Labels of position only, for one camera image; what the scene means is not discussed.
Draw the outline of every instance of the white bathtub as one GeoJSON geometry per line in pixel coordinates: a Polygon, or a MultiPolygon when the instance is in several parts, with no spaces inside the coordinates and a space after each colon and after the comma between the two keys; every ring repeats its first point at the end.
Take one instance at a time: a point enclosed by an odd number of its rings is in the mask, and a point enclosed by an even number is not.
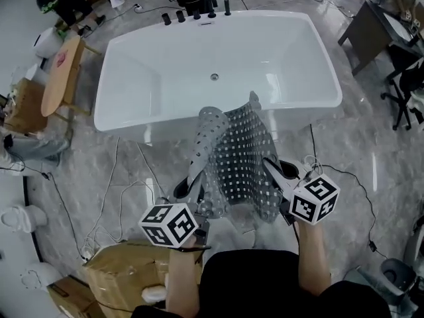
{"type": "Polygon", "coordinates": [[[202,107],[229,111],[244,105],[250,91],[259,96],[274,137],[341,103],[333,65],[307,15],[217,13],[111,40],[94,122],[100,131],[138,142],[192,139],[202,107]]]}

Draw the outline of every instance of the gray tile floor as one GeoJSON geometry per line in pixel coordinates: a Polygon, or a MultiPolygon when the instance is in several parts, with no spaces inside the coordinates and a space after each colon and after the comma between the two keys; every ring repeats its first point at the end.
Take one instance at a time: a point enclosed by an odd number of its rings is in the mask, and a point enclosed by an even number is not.
{"type": "MultiPolygon", "coordinates": [[[[348,44],[344,48],[337,44],[337,39],[350,19],[327,1],[244,1],[249,8],[278,3],[264,9],[303,12],[311,17],[327,48],[343,90],[341,106],[326,119],[313,123],[317,156],[323,164],[348,170],[359,177],[368,190],[377,216],[371,232],[372,239],[385,255],[402,258],[412,224],[420,211],[424,185],[424,158],[421,153],[424,136],[417,132],[417,126],[413,126],[409,132],[404,128],[399,128],[397,132],[392,130],[394,108],[379,96],[381,92],[388,90],[383,78],[392,69],[390,62],[382,54],[353,78],[346,56],[349,53],[348,44]]],[[[343,11],[351,15],[359,10],[364,0],[331,1],[344,6],[343,11]]],[[[175,5],[168,0],[127,0],[121,13],[134,3],[141,4],[146,10],[175,5]]],[[[231,0],[231,6],[233,9],[244,9],[240,0],[231,0]]],[[[108,19],[119,15],[107,4],[98,6],[97,10],[105,13],[108,19]]],[[[87,43],[104,52],[110,39],[160,22],[160,15],[165,11],[174,15],[173,10],[166,9],[142,15],[136,15],[130,10],[105,23],[87,39],[87,43]]],[[[85,54],[76,96],[79,106],[93,107],[101,65],[102,58],[85,54]]],[[[99,216],[115,163],[118,138],[98,132],[93,126],[92,117],[75,116],[73,127],[72,147],[63,154],[62,162],[54,170],[54,175],[81,248],[84,237],[99,216]]],[[[47,135],[61,135],[64,128],[64,123],[49,119],[47,135]]],[[[309,127],[297,132],[282,133],[280,138],[276,146],[282,156],[302,159],[313,153],[309,127]]],[[[156,182],[136,146],[135,142],[124,139],[119,141],[116,168],[105,197],[103,216],[99,220],[99,224],[115,238],[120,235],[121,192],[140,180],[153,189],[155,197],[159,194],[156,182]]],[[[165,190],[187,174],[190,143],[162,142],[153,146],[141,144],[140,147],[165,190]]],[[[376,272],[383,258],[368,248],[372,216],[364,192],[353,177],[340,175],[329,169],[326,172],[342,189],[338,207],[323,223],[333,280],[341,279],[348,269],[359,264],[376,272]]],[[[48,226],[39,228],[36,232],[43,257],[63,274],[78,270],[82,261],[78,257],[68,218],[53,184],[42,178],[31,178],[30,200],[48,214],[48,226]]],[[[145,185],[136,184],[123,194],[121,218],[124,239],[140,236],[137,221],[150,203],[151,194],[145,185]]],[[[98,230],[96,237],[101,245],[113,243],[103,229],[98,230]]],[[[254,234],[242,235],[227,219],[212,222],[209,243],[214,246],[215,251],[249,248],[254,241],[254,234]]],[[[263,224],[258,229],[255,245],[296,250],[293,232],[281,218],[274,225],[263,224]]]]}

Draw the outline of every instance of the red object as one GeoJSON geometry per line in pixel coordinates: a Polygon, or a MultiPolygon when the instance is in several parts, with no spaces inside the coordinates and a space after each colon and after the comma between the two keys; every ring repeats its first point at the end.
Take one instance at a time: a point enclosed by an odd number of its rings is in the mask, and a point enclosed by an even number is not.
{"type": "Polygon", "coordinates": [[[68,50],[58,54],[58,61],[56,62],[56,67],[60,67],[65,62],[67,53],[68,53],[68,50]]]}

